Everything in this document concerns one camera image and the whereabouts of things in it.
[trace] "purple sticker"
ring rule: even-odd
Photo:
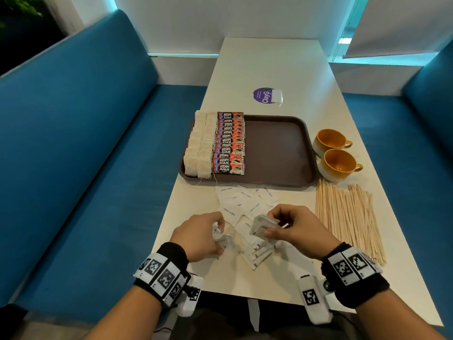
[[[263,104],[275,104],[272,102],[272,91],[273,88],[265,87],[265,88],[258,88],[256,91],[253,92],[253,98],[257,102],[261,102]]]

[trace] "blue bench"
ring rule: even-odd
[[[453,334],[453,42],[403,97],[344,94],[439,314]]]
[[[206,92],[157,79],[122,11],[0,78],[0,306],[95,323],[130,288]]]

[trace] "orange and white mug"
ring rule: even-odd
[[[351,148],[352,142],[339,131],[332,129],[324,129],[316,134],[313,141],[313,149],[319,157],[323,157],[324,153],[329,149]]]
[[[341,149],[330,149],[325,152],[318,164],[319,172],[328,181],[339,183],[353,172],[363,169],[354,156]]]

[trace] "tray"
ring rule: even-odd
[[[285,187],[315,185],[320,177],[307,125],[296,117],[244,115],[246,121],[245,174],[215,174],[219,183],[259,183]],[[179,174],[187,182],[200,182],[184,174],[181,159]]]

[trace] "person's left hand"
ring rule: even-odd
[[[184,249],[190,263],[196,263],[210,255],[220,256],[223,249],[212,238],[214,222],[218,223],[223,233],[225,220],[219,211],[194,215],[174,229],[170,242],[177,243]]]

